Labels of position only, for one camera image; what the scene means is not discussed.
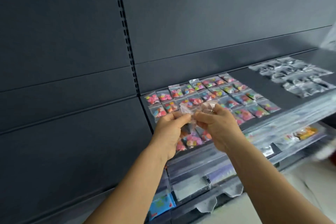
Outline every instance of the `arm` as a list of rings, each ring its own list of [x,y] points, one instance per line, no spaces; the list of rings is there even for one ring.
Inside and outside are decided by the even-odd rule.
[[[89,216],[86,224],[144,223],[163,168],[175,155],[181,127],[191,119],[170,113],[157,123],[149,145],[136,159],[112,194]]]
[[[246,140],[228,110],[216,105],[214,112],[198,112],[195,119],[211,134],[216,148],[228,155],[262,223],[332,224]]]

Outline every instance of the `left hand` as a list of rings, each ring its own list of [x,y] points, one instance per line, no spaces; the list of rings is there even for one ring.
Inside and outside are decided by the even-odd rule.
[[[189,113],[182,115],[181,112],[171,112],[161,117],[149,146],[162,151],[163,157],[167,158],[166,160],[171,159],[175,155],[178,140],[187,135],[187,133],[181,132],[181,128],[190,120]]]

